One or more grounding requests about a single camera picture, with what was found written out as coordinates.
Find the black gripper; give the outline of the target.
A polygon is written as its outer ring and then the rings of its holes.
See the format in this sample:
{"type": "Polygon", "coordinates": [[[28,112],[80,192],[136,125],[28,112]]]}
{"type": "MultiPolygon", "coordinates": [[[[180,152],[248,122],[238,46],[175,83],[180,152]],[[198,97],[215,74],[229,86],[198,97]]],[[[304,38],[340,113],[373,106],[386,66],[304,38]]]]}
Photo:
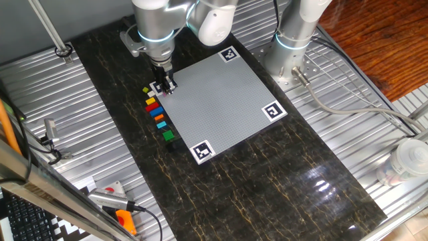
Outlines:
{"type": "Polygon", "coordinates": [[[171,61],[152,62],[152,71],[163,96],[166,96],[167,93],[172,94],[177,84],[173,80],[173,65],[171,61]]]}

